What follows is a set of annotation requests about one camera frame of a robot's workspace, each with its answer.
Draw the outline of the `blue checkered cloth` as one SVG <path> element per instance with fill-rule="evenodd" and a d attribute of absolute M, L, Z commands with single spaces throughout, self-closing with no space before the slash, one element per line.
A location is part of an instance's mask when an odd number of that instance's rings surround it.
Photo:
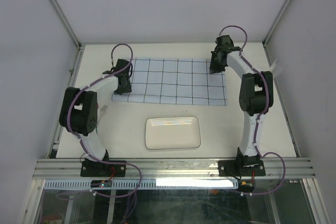
<path fill-rule="evenodd" d="M 227 105 L 226 77 L 210 73 L 209 59 L 135 58 L 132 92 L 112 101 L 177 105 Z"/>

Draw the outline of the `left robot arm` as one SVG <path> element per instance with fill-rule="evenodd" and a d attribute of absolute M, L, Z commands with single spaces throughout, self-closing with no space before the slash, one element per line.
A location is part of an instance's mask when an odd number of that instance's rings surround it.
<path fill-rule="evenodd" d="M 97 133 L 98 121 L 114 94 L 131 92 L 130 77 L 133 64 L 125 59 L 117 60 L 115 67 L 103 72 L 93 83 L 65 90 L 59 123 L 79 141 L 86 158 L 93 161 L 91 169 L 99 176 L 110 170 L 109 154 Z"/>

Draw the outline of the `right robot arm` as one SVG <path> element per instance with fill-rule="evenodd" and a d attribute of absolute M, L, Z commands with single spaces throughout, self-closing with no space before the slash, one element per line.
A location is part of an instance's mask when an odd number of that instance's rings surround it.
<path fill-rule="evenodd" d="M 216 38 L 211 52 L 209 72 L 220 73 L 232 68 L 240 77 L 238 102 L 244 113 L 242 141 L 237 149 L 235 171 L 247 175 L 259 164 L 260 131 L 269 108 L 274 103 L 273 75 L 270 71 L 258 71 L 243 56 L 243 49 L 234 46 L 229 35 Z"/>

